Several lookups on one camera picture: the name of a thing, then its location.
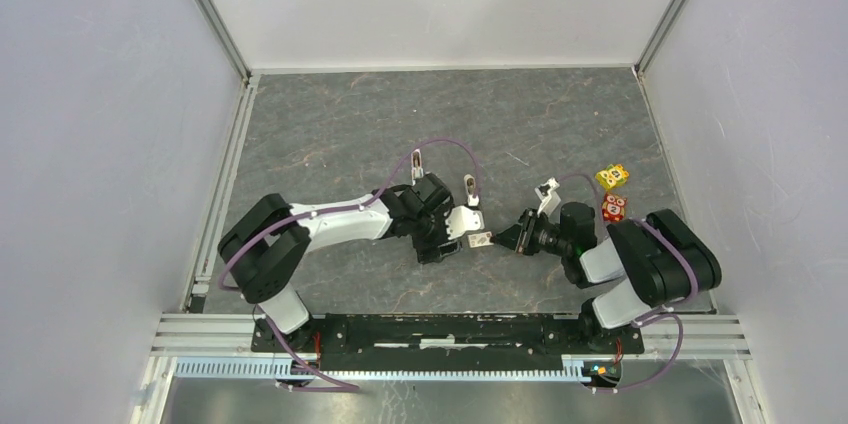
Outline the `beige stapler base half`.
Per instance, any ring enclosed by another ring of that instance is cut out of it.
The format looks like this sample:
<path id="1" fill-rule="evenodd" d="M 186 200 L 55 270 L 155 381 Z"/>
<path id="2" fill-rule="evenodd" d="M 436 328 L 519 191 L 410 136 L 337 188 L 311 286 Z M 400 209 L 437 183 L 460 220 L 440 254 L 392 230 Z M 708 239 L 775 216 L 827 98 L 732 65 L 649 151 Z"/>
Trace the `beige stapler base half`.
<path id="1" fill-rule="evenodd" d="M 466 192 L 466 206 L 469 208 L 477 208 L 480 203 L 480 198 L 478 195 L 478 186 L 475 176 L 466 174 L 464 176 L 464 185 Z"/>

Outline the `white stapler top half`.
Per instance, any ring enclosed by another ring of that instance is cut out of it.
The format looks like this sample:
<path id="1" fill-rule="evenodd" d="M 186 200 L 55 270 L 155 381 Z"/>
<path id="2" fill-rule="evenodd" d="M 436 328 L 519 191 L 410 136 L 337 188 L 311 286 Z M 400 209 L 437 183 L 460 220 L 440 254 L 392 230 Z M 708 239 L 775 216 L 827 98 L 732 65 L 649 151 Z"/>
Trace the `white stapler top half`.
<path id="1" fill-rule="evenodd" d="M 410 164 L 411 184 L 415 185 L 425 175 L 425 171 L 423 168 L 422 153 L 420 148 L 416 148 L 412 151 L 410 156 Z"/>

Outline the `white staple box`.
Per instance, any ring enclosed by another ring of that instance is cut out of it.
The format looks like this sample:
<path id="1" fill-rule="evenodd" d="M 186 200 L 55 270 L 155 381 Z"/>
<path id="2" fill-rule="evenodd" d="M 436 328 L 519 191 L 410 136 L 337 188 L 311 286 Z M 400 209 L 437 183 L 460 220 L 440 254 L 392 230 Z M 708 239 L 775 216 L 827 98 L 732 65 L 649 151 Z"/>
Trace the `white staple box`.
<path id="1" fill-rule="evenodd" d="M 480 232 L 475 234 L 469 234 L 467 236 L 468 246 L 470 248 L 480 248 L 486 247 L 493 244 L 492 242 L 492 233 L 491 232 Z"/>

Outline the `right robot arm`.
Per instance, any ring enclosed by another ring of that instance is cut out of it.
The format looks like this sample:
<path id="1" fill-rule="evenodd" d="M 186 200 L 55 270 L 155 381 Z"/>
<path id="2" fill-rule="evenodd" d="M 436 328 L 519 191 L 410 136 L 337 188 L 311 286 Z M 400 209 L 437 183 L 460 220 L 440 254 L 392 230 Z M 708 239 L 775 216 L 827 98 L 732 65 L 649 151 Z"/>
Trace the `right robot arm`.
<path id="1" fill-rule="evenodd" d="M 615 284 L 587 300 L 578 315 L 578 340 L 591 352 L 606 350 L 619 330 L 656 321 L 674 305 L 721 284 L 714 253 L 670 209 L 609 224 L 606 239 L 596 235 L 598 215 L 589 205 L 567 202 L 559 212 L 553 222 L 528 209 L 491 241 L 520 255 L 559 257 L 567 280 L 581 289 Z"/>

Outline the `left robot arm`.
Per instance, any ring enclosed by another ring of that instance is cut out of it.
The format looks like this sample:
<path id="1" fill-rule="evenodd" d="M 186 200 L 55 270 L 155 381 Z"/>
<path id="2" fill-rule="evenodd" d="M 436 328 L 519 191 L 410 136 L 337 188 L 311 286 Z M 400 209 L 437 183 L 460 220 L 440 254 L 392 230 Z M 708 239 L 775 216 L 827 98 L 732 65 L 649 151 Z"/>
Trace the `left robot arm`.
<path id="1" fill-rule="evenodd" d="M 217 251 L 225 269 L 219 285 L 260 308 L 288 350 L 302 351 L 313 341 L 314 325 L 291 279 L 308 253 L 352 241 L 408 237 L 418 263 L 438 263 L 461 248 L 448 229 L 453 209 L 451 191 L 432 173 L 412 184 L 324 205 L 289 203 L 268 194 L 220 239 Z"/>

